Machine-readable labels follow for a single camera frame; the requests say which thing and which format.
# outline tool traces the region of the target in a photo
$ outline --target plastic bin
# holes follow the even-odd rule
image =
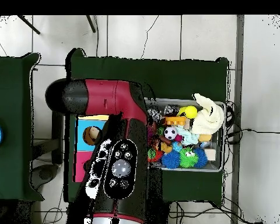
[[[152,109],[157,109],[164,112],[165,106],[170,104],[174,106],[180,106],[180,107],[185,107],[185,106],[195,106],[198,111],[202,110],[202,107],[199,106],[195,100],[173,100],[173,99],[160,99],[156,98],[156,100],[153,99],[148,99],[145,98],[145,103],[146,103],[146,108],[152,108]],[[223,169],[223,163],[224,163],[224,151],[225,151],[225,146],[224,146],[224,137],[226,135],[226,127],[225,127],[225,122],[226,122],[226,105],[223,102],[215,101],[217,105],[219,105],[224,112],[224,122],[221,126],[221,128],[212,135],[212,140],[211,140],[211,145],[208,148],[216,149],[216,160],[215,161],[208,161],[206,166],[203,168],[182,168],[179,167],[177,169],[168,169],[165,167],[160,167],[160,163],[153,163],[153,167],[159,167],[162,170],[170,170],[170,171],[192,171],[192,172],[219,172]]]

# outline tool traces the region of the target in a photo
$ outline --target round button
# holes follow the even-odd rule
[[[121,157],[121,152],[120,151],[116,151],[115,152],[115,158],[119,159]]]
[[[115,185],[117,184],[116,180],[115,179],[111,179],[110,182],[109,182],[109,185],[110,187],[114,187]]]
[[[132,158],[132,153],[131,152],[127,152],[127,153],[124,154],[124,157],[126,159],[130,159],[130,158]]]
[[[95,178],[94,180],[92,180],[90,183],[89,183],[89,187],[96,187],[97,184],[99,183],[99,180],[97,178]]]
[[[126,143],[123,143],[120,147],[124,151],[126,151],[128,149],[128,145]]]
[[[112,166],[112,173],[117,178],[128,176],[131,172],[131,165],[125,160],[118,160]]]
[[[127,187],[128,187],[128,181],[127,181],[127,180],[122,180],[122,181],[120,182],[120,186],[121,186],[122,188],[127,188]]]

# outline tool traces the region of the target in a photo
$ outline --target soccer ball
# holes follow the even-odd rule
[[[164,131],[164,135],[165,135],[165,138],[167,138],[169,140],[174,140],[177,135],[177,131],[176,131],[175,127],[167,127]]]

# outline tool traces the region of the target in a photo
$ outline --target green tablecloth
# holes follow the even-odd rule
[[[30,75],[39,54],[0,57],[0,199],[42,201],[29,183],[32,153]]]
[[[139,82],[144,97],[152,97],[150,85],[157,98],[192,99],[200,93],[213,101],[226,101],[228,60],[213,61],[156,59],[125,59],[85,57],[81,49],[70,52],[71,76],[74,79],[109,79]],[[71,118],[68,200],[75,198],[79,183],[72,182],[75,118]],[[222,172],[163,172],[163,199],[165,201],[206,200],[221,204]]]

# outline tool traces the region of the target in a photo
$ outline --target orange toy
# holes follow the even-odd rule
[[[167,125],[184,125],[186,122],[186,117],[165,117],[165,124]]]

